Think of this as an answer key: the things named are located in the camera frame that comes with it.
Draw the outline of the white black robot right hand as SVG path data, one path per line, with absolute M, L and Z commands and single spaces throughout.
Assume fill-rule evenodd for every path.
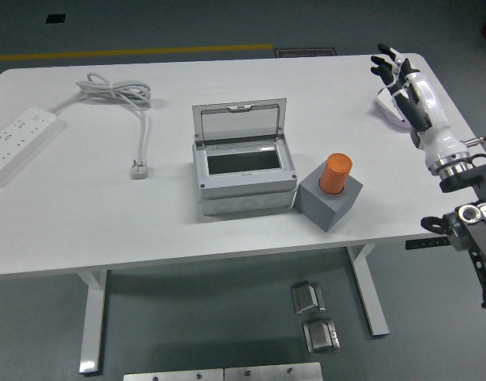
M 411 139 L 416 148 L 424 151 L 429 171 L 440 175 L 442 169 L 466 162 L 468 149 L 451 133 L 449 119 L 430 80 L 394 48 L 379 44 L 378 49 L 391 60 L 372 56 L 371 72 L 381 78 L 391 103 L 410 126 Z

